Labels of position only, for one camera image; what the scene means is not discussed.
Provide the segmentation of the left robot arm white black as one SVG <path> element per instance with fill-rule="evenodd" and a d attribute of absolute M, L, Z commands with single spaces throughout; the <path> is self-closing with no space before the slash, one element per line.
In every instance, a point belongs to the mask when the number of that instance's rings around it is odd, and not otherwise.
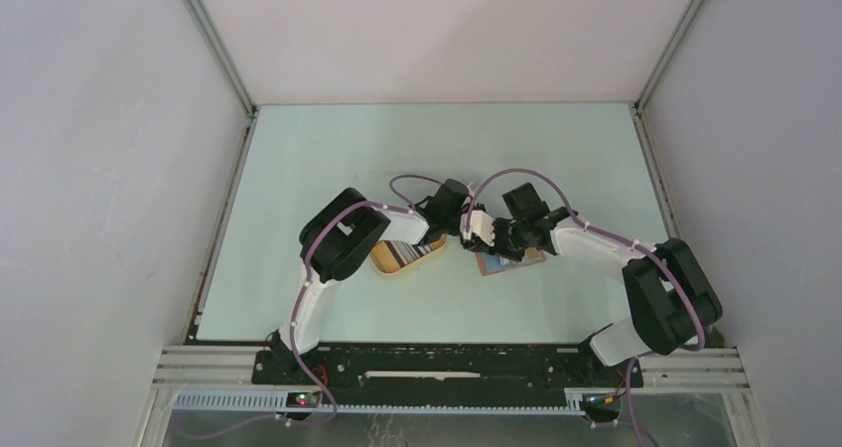
<path fill-rule="evenodd" d="M 459 234 L 470 194 L 467 186 L 448 179 L 434 195 L 396 207 L 347 188 L 319 211 L 299 235 L 302 287 L 289 320 L 270 338 L 276 371 L 290 383 L 309 379 L 314 370 L 309 352 L 320 343 L 340 282 L 368 260 L 378 273 L 397 275 L 430 259 L 448 237 Z"/>

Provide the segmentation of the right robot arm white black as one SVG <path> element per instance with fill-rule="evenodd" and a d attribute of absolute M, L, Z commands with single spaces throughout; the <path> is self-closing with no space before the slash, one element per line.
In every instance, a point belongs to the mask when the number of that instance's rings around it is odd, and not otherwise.
<path fill-rule="evenodd" d="M 701 349 L 722 304 L 690 246 L 672 237 L 661 243 L 601 233 L 565 207 L 552 210 L 525 183 L 503 195 L 506 218 L 493 218 L 474 201 L 464 205 L 460 238 L 474 252 L 521 260 L 527 250 L 568 256 L 621 283 L 630 314 L 590 335 L 579 346 L 583 381 L 602 385 L 618 364 L 647 354 Z"/>

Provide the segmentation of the brown leather card holder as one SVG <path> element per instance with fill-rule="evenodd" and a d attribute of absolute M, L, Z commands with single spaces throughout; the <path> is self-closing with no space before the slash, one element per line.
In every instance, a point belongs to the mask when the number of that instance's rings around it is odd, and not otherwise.
<path fill-rule="evenodd" d="M 546 254 L 542 250 L 529 248 L 519 261 L 488 253 L 477 253 L 476 259 L 481 276 L 492 276 L 543 263 L 546 261 Z"/>

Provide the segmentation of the oval wooden tray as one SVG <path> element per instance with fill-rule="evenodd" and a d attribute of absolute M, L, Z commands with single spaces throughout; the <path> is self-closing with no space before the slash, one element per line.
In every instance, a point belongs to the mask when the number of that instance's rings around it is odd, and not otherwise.
<path fill-rule="evenodd" d="M 385 277 L 398 277 L 418 269 L 422 264 L 434 260 L 448 245 L 448 237 L 442 235 L 429 244 L 413 245 L 395 240 L 379 241 L 369 254 L 374 270 Z"/>

